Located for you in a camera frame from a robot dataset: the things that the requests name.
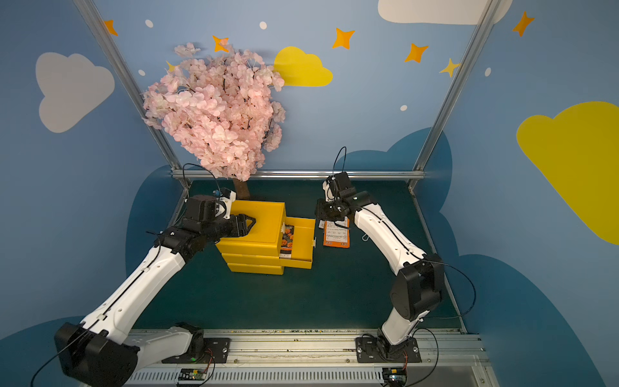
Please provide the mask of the orange bordered seed bag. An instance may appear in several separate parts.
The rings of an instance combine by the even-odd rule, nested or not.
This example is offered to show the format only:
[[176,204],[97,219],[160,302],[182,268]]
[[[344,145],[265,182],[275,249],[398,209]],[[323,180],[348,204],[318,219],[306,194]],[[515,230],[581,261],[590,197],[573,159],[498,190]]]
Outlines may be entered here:
[[350,220],[323,224],[323,245],[330,248],[350,248]]

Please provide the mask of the yellow plastic drawer cabinet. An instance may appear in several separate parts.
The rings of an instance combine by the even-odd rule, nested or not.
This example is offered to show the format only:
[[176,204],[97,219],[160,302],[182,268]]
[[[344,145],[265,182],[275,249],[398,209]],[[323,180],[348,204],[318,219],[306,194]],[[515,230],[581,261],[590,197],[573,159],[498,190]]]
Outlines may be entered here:
[[256,223],[245,237],[224,238],[217,244],[228,269],[234,273],[282,275],[285,268],[279,254],[285,204],[238,200],[232,204],[231,213],[246,214]]

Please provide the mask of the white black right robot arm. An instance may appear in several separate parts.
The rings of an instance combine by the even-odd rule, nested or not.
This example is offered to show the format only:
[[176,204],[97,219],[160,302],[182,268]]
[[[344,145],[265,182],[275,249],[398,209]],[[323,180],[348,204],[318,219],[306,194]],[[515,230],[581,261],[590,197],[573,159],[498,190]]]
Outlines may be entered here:
[[325,198],[318,200],[316,216],[333,223],[350,220],[379,248],[395,275],[389,294],[393,309],[378,337],[384,352],[398,351],[443,301],[443,261],[408,240],[369,193],[353,186],[347,173],[330,175],[322,188]]

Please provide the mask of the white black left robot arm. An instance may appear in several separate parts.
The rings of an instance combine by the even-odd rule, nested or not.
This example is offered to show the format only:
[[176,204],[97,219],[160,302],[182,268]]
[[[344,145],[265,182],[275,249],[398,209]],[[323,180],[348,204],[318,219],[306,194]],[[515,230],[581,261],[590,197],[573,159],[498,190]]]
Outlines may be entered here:
[[165,284],[210,244],[249,234],[256,221],[234,215],[236,193],[187,199],[179,225],[157,234],[133,273],[79,324],[65,323],[54,337],[61,371],[88,386],[122,386],[132,374],[167,359],[200,361],[207,353],[201,329],[182,323],[132,340],[137,319]]

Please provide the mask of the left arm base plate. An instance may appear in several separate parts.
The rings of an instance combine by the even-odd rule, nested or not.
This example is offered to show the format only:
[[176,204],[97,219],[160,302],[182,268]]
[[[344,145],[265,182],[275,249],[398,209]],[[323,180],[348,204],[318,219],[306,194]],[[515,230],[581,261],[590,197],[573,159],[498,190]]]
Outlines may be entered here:
[[205,338],[202,344],[182,355],[172,356],[169,361],[174,364],[226,364],[230,346],[230,338]]

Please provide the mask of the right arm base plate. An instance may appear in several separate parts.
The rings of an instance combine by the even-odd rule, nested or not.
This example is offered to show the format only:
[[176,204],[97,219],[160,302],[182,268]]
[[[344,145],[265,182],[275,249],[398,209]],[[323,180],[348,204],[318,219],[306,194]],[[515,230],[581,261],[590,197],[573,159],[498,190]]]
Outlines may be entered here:
[[359,363],[421,363],[417,340],[409,338],[400,344],[391,344],[382,336],[362,334],[355,338]]

